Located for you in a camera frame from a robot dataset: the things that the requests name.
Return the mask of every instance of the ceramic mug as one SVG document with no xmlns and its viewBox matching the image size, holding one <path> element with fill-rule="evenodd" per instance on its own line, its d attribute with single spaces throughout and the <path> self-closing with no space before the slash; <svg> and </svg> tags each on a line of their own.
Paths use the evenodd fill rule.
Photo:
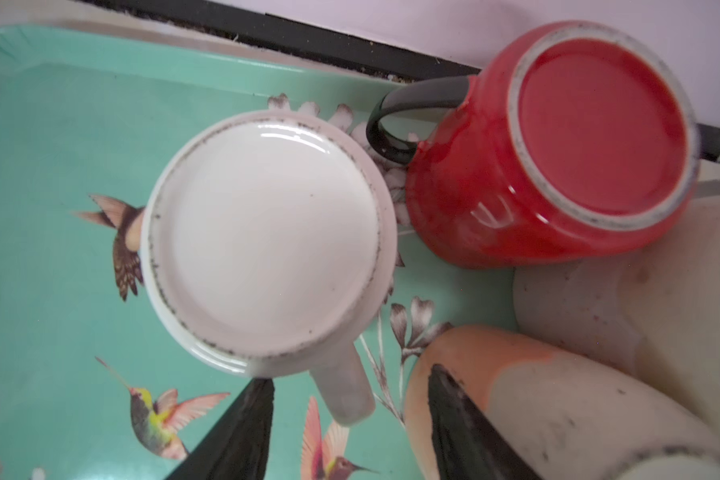
<svg viewBox="0 0 720 480">
<path fill-rule="evenodd" d="M 173 338 L 219 370 L 309 370 L 334 419 L 374 409 L 353 342 L 388 292 L 388 189 L 354 140 L 305 114 L 223 120 L 173 157 L 146 206 L 144 285 Z"/>
<path fill-rule="evenodd" d="M 642 250 L 519 268 L 522 332 L 661 390 L 720 435 L 720 180 Z"/>
<path fill-rule="evenodd" d="M 592 360 L 482 325 L 443 333 L 411 372 L 405 430 L 426 480 L 440 478 L 428 400 L 435 364 L 543 480 L 720 480 L 720 438 L 670 398 Z"/>
<path fill-rule="evenodd" d="M 384 116 L 452 108 L 429 139 Z M 690 102 L 644 45 L 592 22 L 536 28 L 479 75 L 393 91 L 371 146 L 407 164 L 413 227 L 467 268 L 547 264 L 644 246 L 676 222 L 699 170 Z"/>
</svg>

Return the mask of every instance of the black mug handle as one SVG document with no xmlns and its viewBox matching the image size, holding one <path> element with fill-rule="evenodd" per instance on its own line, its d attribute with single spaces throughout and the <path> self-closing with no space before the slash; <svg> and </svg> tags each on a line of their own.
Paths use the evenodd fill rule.
<svg viewBox="0 0 720 480">
<path fill-rule="evenodd" d="M 387 132 L 381 123 L 389 114 L 420 108 L 456 108 L 469 92 L 469 77 L 446 77 L 410 84 L 387 94 L 368 118 L 365 135 L 381 156 L 406 165 L 416 154 L 416 142 L 401 140 Z"/>
</svg>

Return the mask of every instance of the white cup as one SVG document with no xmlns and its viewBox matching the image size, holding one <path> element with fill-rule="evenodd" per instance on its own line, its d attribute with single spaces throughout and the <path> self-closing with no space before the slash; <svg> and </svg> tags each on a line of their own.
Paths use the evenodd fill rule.
<svg viewBox="0 0 720 480">
<path fill-rule="evenodd" d="M 173 157 L 144 215 L 144 284 L 158 317 L 219 370 L 309 370 L 334 419 L 374 410 L 353 342 L 392 280 L 392 199 L 343 131 L 288 111 L 241 114 Z"/>
</svg>

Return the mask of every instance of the red mug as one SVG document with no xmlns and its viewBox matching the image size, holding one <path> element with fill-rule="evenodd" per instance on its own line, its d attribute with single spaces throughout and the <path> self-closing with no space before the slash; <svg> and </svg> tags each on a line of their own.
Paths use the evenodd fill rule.
<svg viewBox="0 0 720 480">
<path fill-rule="evenodd" d="M 380 124 L 438 107 L 453 110 L 419 143 Z M 676 222 L 700 166 L 680 83 L 644 45 L 592 22 L 538 27 L 479 75 L 391 92 L 367 135 L 410 163 L 405 202 L 423 241 L 469 268 L 647 245 Z"/>
</svg>

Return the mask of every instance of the white wall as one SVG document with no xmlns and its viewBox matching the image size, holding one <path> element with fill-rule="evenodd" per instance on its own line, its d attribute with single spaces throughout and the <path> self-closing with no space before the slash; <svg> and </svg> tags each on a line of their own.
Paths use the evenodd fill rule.
<svg viewBox="0 0 720 480">
<path fill-rule="evenodd" d="M 217 0 L 484 67 L 540 24 L 614 26 L 676 73 L 699 121 L 720 126 L 720 0 Z"/>
</svg>

